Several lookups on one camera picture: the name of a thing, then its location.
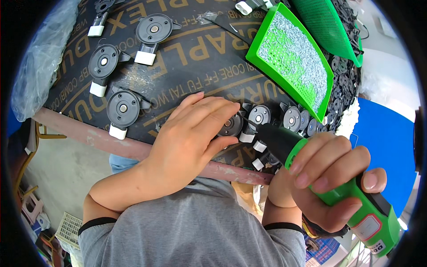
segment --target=finger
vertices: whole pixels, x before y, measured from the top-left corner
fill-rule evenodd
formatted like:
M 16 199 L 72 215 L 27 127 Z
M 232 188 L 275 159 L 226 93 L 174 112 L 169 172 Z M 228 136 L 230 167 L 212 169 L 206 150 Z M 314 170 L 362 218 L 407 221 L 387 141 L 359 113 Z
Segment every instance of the finger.
M 192 107 L 192 110 L 185 116 L 185 118 L 182 120 L 182 123 L 193 128 L 196 127 L 199 123 L 201 123 L 205 118 L 207 118 L 208 116 L 210 116 L 211 114 L 219 111 L 222 112 L 222 110 L 224 109 L 225 106 L 227 105 L 234 105 L 233 102 L 226 100 L 224 98 L 216 98 L 206 104 L 203 105 L 194 105 Z
M 182 118 L 185 118 L 188 114 L 190 114 L 191 112 L 194 112 L 194 109 L 196 108 L 196 106 L 205 105 L 217 99 L 224 99 L 224 98 L 223 97 L 205 97 L 202 100 L 185 107 L 175 118 L 179 120 Z
M 194 130 L 200 135 L 212 139 L 220 131 L 224 123 L 236 114 L 239 109 L 239 103 L 229 102 L 215 112 L 210 113 L 203 121 L 194 127 Z
M 386 188 L 386 184 L 387 173 L 383 168 L 369 170 L 362 177 L 362 189 L 366 193 L 381 193 Z
M 320 146 L 318 143 L 323 143 L 324 140 L 327 140 L 328 138 L 330 137 L 327 136 L 321 141 L 318 139 L 315 140 L 315 145 Z M 311 156 L 309 161 L 306 162 L 300 174 L 295 179 L 295 186 L 300 189 L 306 188 L 314 181 L 316 181 L 320 175 L 325 172 L 336 160 L 350 151 L 351 143 L 344 136 L 337 136 L 330 139 L 314 155 Z
M 341 230 L 362 207 L 362 202 L 356 197 L 344 199 L 330 207 L 309 188 L 294 188 L 292 197 L 308 220 L 330 233 Z
M 292 165 L 289 168 L 289 173 L 292 175 L 299 174 L 311 157 L 333 138 L 335 138 L 335 136 L 329 132 L 321 132 L 311 137 L 309 142 L 303 146 L 295 156 Z
M 212 140 L 205 152 L 203 153 L 204 161 L 208 162 L 211 160 L 218 152 L 228 147 L 229 145 L 237 144 L 239 140 L 234 136 L 222 136 L 218 137 L 215 140 Z
M 181 104 L 179 104 L 179 106 L 176 107 L 176 109 L 172 112 L 168 120 L 173 120 L 181 111 L 184 110 L 184 108 L 200 101 L 203 98 L 204 94 L 205 92 L 199 92 L 196 94 L 191 94 L 188 97 L 186 97 L 184 100 L 182 100 Z
M 358 146 L 335 161 L 312 186 L 316 193 L 326 193 L 350 181 L 364 172 L 371 162 L 371 155 L 366 147 Z

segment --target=gray shirt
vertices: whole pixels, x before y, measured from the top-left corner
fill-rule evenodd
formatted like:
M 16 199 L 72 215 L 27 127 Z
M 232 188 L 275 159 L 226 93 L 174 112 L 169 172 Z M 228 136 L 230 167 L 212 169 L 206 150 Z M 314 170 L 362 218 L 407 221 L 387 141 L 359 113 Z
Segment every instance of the gray shirt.
M 265 230 L 229 182 L 197 177 L 127 208 L 117 221 L 87 222 L 79 244 L 84 267 L 305 266 L 303 234 L 283 225 Z

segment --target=concrete floor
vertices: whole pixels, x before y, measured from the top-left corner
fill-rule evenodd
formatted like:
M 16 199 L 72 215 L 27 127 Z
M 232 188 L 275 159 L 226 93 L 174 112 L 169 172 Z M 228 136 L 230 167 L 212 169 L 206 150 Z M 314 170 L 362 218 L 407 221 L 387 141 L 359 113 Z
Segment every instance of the concrete floor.
M 89 189 L 111 175 L 108 157 L 107 152 L 71 138 L 40 139 L 23 180 L 38 185 L 35 194 L 43 201 L 52 231 L 56 232 L 64 211 L 83 218 L 83 200 Z

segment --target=green mesh tray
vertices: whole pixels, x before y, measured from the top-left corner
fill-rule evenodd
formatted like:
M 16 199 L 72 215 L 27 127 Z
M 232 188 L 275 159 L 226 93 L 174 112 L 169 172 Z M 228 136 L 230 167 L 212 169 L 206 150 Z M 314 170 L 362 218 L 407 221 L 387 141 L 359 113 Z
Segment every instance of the green mesh tray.
M 295 0 L 293 4 L 311 35 L 326 51 L 352 60 L 356 67 L 362 66 L 363 56 L 354 54 L 331 0 Z M 362 50 L 360 37 L 359 49 Z
M 292 24 L 298 27 L 306 36 L 308 41 L 313 45 L 317 54 L 320 57 L 320 60 L 323 64 L 323 67 L 326 70 L 327 74 L 327 91 L 325 97 L 322 100 L 319 108 L 317 109 L 317 113 L 314 112 L 312 106 L 314 103 L 314 98 L 316 93 L 313 87 L 306 88 L 302 85 L 300 81 L 301 72 L 303 71 L 302 67 L 298 64 L 293 64 L 292 66 L 296 68 L 296 75 L 289 77 L 286 79 L 283 77 L 278 71 L 285 68 L 286 65 L 289 65 L 291 62 L 298 62 L 299 58 L 297 56 L 288 57 L 286 53 L 284 53 L 285 48 L 275 46 L 270 49 L 269 55 L 270 62 L 264 61 L 259 55 L 258 52 L 261 48 L 264 39 L 271 38 L 268 37 L 268 29 L 270 28 L 271 23 L 277 12 L 280 12 L 286 19 L 292 22 Z M 282 3 L 272 7 L 269 9 L 267 15 L 265 16 L 261 27 L 259 28 L 251 47 L 246 54 L 246 59 L 255 65 L 257 68 L 262 70 L 265 74 L 267 74 L 273 81 L 275 81 L 283 90 L 285 90 L 296 102 L 301 104 L 311 116 L 316 118 L 318 122 L 322 122 L 323 117 L 325 116 L 326 109 L 328 107 L 328 101 L 330 97 L 330 92 L 333 85 L 333 72 L 325 58 L 323 56 L 322 51 L 311 37 L 307 29 L 301 24 L 301 22 L 295 17 L 295 15 Z

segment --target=metal center insert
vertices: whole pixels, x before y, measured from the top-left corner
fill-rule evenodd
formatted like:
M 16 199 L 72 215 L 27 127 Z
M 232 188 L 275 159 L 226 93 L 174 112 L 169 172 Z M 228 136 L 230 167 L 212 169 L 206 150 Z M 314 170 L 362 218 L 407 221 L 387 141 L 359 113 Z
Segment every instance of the metal center insert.
M 101 65 L 102 65 L 102 66 L 105 66 L 105 65 L 107 64 L 107 62 L 108 62 L 108 59 L 107 59 L 107 58 L 103 58 L 103 59 L 101 59 Z
M 159 31 L 159 27 L 158 26 L 153 26 L 150 29 L 151 32 L 158 32 Z
M 126 105 L 123 104 L 123 105 L 120 106 L 120 111 L 121 112 L 126 112 L 126 110 L 128 110 L 128 107 Z

